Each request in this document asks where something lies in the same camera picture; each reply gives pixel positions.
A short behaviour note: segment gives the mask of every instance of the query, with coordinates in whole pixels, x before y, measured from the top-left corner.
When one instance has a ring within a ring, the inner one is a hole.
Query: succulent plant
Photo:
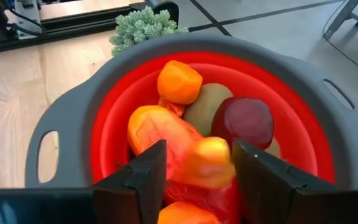
[[[117,34],[109,40],[115,45],[112,50],[113,56],[145,40],[188,32],[187,28],[178,28],[177,23],[170,20],[167,10],[155,14],[148,6],[141,11],[130,12],[127,16],[117,16],[116,22]]]

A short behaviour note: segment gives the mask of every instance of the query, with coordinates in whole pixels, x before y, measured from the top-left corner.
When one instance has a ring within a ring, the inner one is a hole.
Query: red apple
[[[273,117],[261,100],[230,97],[216,111],[211,135],[225,139],[230,147],[237,138],[264,150],[272,143]]]

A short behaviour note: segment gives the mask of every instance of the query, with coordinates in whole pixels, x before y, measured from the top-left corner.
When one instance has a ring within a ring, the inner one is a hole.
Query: colander handle
[[[86,158],[83,155],[81,139],[81,119],[86,103],[81,99],[79,86],[66,92],[42,115],[30,140],[25,163],[25,187],[86,187]],[[57,169],[50,181],[40,183],[38,177],[39,152],[42,139],[51,131],[58,133]]]
[[[302,89],[297,92],[304,98],[308,98],[313,112],[319,119],[325,119],[324,123],[334,123],[341,127],[340,133],[335,133],[330,126],[323,127],[331,144],[331,150],[334,157],[334,168],[336,173],[336,183],[342,189],[358,189],[358,101],[352,101],[343,89],[339,87],[333,80],[333,77],[328,75],[321,75],[324,72],[312,67],[304,61],[282,56],[286,61],[288,67],[295,70],[295,73],[301,73],[298,77],[307,83],[308,88],[312,88],[317,94],[316,98],[320,100],[313,100],[312,96],[308,96]],[[330,83],[348,102],[350,105],[346,107],[341,103],[334,93],[324,84]],[[332,118],[328,114],[324,114],[320,110],[321,107],[326,107],[331,114],[335,114]]]

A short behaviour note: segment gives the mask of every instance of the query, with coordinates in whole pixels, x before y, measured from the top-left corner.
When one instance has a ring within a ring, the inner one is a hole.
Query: black cable
[[[47,30],[46,28],[39,24],[38,22],[36,21],[33,21],[32,19],[26,17],[26,16],[23,16],[23,15],[20,15],[19,13],[17,13],[15,10],[13,9],[8,9],[9,12],[11,12],[13,15],[17,16],[17,17],[20,17],[22,19],[24,19],[25,21],[28,21],[28,22],[31,22],[32,24],[36,25],[36,26],[39,26],[41,28],[41,32],[34,32],[34,31],[31,31],[31,30],[28,30],[28,29],[25,29],[23,27],[20,27],[18,26],[16,23],[13,23],[13,24],[6,24],[8,27],[12,27],[13,29],[16,29],[16,30],[19,30],[23,33],[26,33],[26,34],[30,34],[30,35],[34,35],[34,36],[41,36],[41,35],[44,35],[47,33]]]
[[[324,27],[323,27],[323,37],[324,39],[327,40],[327,42],[329,44],[331,44],[331,46],[333,46],[339,53],[341,53],[343,56],[345,56],[347,59],[349,59],[351,62],[353,62],[355,65],[358,66],[358,63],[356,61],[354,61],[353,59],[351,59],[349,56],[347,56],[344,52],[342,52],[341,50],[339,50],[333,43],[331,43],[331,41],[328,40],[328,38],[325,36],[325,29],[326,29],[326,26],[328,25],[329,21],[331,20],[331,18],[335,15],[335,13],[339,10],[339,8],[341,8],[341,6],[343,6],[343,4],[345,4],[345,2],[347,1],[344,1],[342,2],[342,4],[334,11],[334,13],[328,18],[327,22],[325,23]]]

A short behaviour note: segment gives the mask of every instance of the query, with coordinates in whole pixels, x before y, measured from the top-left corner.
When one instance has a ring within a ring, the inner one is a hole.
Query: wooden table
[[[42,7],[48,19],[127,6],[142,0],[81,0]],[[24,187],[31,134],[42,113],[67,90],[89,79],[111,58],[114,31],[0,53],[0,188]],[[39,176],[53,177],[58,155],[56,134],[41,147]]]

